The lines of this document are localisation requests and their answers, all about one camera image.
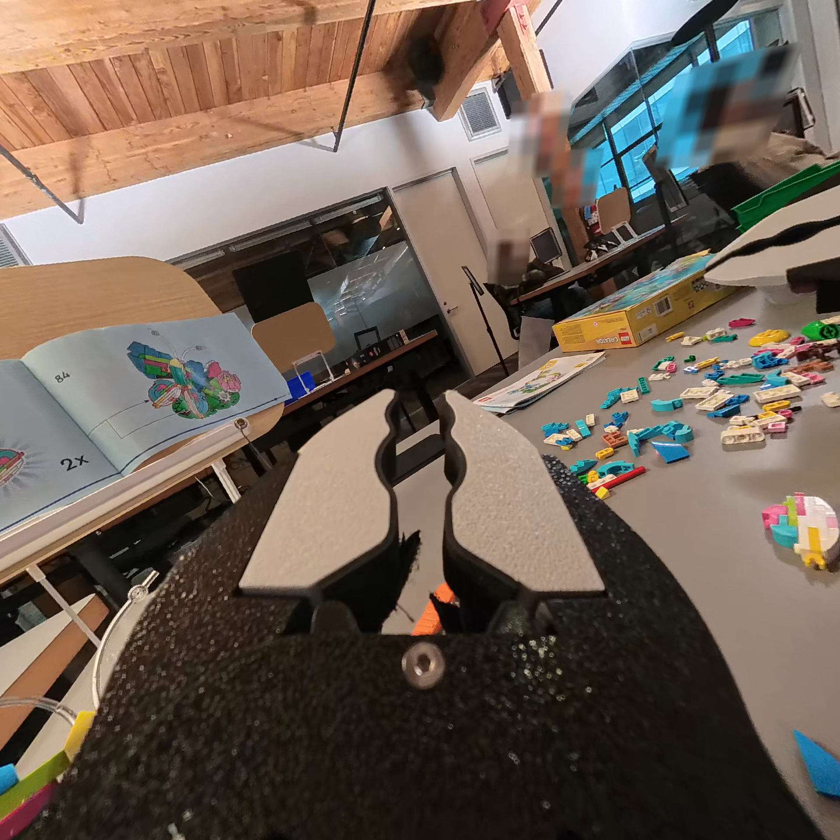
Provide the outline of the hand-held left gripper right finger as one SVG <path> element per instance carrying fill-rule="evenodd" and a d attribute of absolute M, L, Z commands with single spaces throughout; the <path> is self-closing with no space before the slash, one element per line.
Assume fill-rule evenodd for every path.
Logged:
<path fill-rule="evenodd" d="M 606 595 L 560 491 L 533 443 L 455 391 L 440 416 L 443 565 L 457 616 L 447 630 L 489 632 L 508 608 L 530 623 L 542 604 Z"/>

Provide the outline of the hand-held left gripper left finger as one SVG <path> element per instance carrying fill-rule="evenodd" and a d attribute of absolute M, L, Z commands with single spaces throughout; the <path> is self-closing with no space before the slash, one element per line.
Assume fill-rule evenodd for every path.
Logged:
<path fill-rule="evenodd" d="M 393 489 L 397 393 L 374 394 L 304 444 L 239 580 L 242 595 L 344 604 L 378 634 L 404 562 Z"/>

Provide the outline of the pile of lego pieces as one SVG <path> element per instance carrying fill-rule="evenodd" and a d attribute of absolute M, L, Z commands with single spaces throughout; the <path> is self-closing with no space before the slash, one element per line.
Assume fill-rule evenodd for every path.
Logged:
<path fill-rule="evenodd" d="M 692 355 L 678 373 L 673 356 L 647 376 L 622 387 L 601 389 L 592 408 L 571 422 L 542 426 L 550 456 L 572 453 L 572 476 L 599 497 L 609 487 L 642 475 L 638 464 L 648 446 L 664 465 L 690 458 L 697 442 L 717 441 L 721 451 L 761 448 L 786 439 L 791 427 L 798 449 L 812 452 L 794 473 L 827 478 L 838 489 L 838 315 L 821 316 L 783 342 L 753 348 L 731 345 L 735 333 L 711 334 L 707 360 Z"/>

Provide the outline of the white pink lego wing assembly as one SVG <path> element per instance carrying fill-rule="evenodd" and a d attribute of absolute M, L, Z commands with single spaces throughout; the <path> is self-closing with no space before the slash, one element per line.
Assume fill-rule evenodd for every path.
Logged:
<path fill-rule="evenodd" d="M 838 571 L 838 515 L 824 499 L 795 492 L 762 509 L 762 524 L 778 545 L 816 571 Z"/>

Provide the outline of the closed lego instruction booklet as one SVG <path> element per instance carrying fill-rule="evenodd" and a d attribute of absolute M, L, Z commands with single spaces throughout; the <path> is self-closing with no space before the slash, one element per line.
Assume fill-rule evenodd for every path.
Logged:
<path fill-rule="evenodd" d="M 506 415 L 530 406 L 575 376 L 603 361 L 606 352 L 595 352 L 550 359 L 536 371 L 493 393 L 478 397 L 474 404 L 497 415 Z"/>

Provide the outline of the open lego instruction book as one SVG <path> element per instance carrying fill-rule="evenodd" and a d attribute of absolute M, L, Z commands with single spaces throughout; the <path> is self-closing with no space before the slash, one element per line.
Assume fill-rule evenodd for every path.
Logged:
<path fill-rule="evenodd" d="M 1 530 L 291 398 L 233 314 L 76 332 L 1 362 Z"/>

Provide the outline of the blue lego wedge plate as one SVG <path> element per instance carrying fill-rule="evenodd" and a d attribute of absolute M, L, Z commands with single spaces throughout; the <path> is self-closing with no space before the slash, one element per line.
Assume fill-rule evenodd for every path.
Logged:
<path fill-rule="evenodd" d="M 818 795 L 839 800 L 839 760 L 804 733 L 793 730 L 812 787 Z"/>

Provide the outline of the colourful lego butterfly assembly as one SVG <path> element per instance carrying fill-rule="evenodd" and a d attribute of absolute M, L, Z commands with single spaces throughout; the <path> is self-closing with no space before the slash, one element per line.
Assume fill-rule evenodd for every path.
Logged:
<path fill-rule="evenodd" d="M 20 838 L 54 800 L 59 778 L 68 771 L 81 749 L 94 710 L 80 711 L 64 747 L 32 773 L 18 778 L 13 765 L 2 768 L 1 838 Z"/>

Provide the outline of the orange plastic piece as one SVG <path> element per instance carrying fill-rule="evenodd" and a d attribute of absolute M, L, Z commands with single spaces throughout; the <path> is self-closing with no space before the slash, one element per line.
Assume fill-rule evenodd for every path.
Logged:
<path fill-rule="evenodd" d="M 443 634 L 445 629 L 436 604 L 458 606 L 459 601 L 455 593 L 446 582 L 442 583 L 430 596 L 422 615 L 416 621 L 413 636 L 432 636 Z"/>

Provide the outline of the white book stand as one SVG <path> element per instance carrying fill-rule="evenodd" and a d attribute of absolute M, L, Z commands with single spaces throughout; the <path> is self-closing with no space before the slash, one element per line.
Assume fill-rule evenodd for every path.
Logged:
<path fill-rule="evenodd" d="M 14 581 L 27 574 L 74 616 L 68 603 L 50 583 L 43 565 L 62 553 L 73 553 L 77 562 L 107 593 L 110 603 L 120 605 L 129 599 L 131 584 L 113 566 L 91 535 L 118 520 L 135 515 L 171 490 L 211 468 L 231 501 L 239 494 L 227 473 L 224 457 L 267 434 L 283 413 L 275 407 L 236 419 L 219 429 L 199 434 L 155 455 L 129 476 L 116 479 L 71 504 L 50 511 L 2 533 L 1 582 Z"/>

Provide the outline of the black tripod stand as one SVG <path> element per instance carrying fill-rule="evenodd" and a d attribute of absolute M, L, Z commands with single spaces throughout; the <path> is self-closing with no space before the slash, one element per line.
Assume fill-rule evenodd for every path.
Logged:
<path fill-rule="evenodd" d="M 497 342 L 495 333 L 493 332 L 493 328 L 490 325 L 490 321 L 487 317 L 487 313 L 485 312 L 484 306 L 481 301 L 481 299 L 486 295 L 486 291 L 481 287 L 480 283 L 478 282 L 477 278 L 475 277 L 474 273 L 471 271 L 470 268 L 468 268 L 467 266 L 462 266 L 461 269 L 464 272 L 469 283 L 469 288 L 478 307 L 479 315 L 485 325 L 486 332 L 493 347 L 493 350 L 496 353 L 498 363 L 501 369 L 503 370 L 505 376 L 507 376 L 510 374 L 508 365 L 504 357 L 502 356 L 501 349 Z"/>

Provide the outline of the white door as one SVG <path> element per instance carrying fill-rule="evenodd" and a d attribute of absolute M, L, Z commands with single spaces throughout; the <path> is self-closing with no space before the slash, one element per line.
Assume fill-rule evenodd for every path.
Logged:
<path fill-rule="evenodd" d="M 455 170 L 430 175 L 392 190 L 395 207 L 434 290 L 457 350 L 471 375 L 498 364 L 462 266 L 486 291 L 481 299 L 502 356 L 518 350 L 501 306 L 485 288 L 487 259 Z"/>

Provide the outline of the large wooden rounded panel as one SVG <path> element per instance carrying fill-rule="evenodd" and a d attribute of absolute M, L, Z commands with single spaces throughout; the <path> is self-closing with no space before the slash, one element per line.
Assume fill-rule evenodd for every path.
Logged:
<path fill-rule="evenodd" d="M 141 257 L 2 269 L 2 361 L 72 333 L 223 314 L 182 269 Z"/>

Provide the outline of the black wall screen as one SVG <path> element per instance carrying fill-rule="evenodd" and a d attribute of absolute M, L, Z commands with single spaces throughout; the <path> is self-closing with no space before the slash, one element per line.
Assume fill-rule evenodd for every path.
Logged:
<path fill-rule="evenodd" d="M 304 258 L 297 250 L 234 269 L 233 276 L 254 323 L 314 302 Z"/>

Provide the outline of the white wall vent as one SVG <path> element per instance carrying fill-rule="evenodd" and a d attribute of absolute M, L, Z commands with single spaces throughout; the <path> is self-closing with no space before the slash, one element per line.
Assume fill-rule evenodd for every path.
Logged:
<path fill-rule="evenodd" d="M 488 87 L 471 91 L 458 109 L 468 142 L 477 142 L 501 132 L 501 123 Z"/>

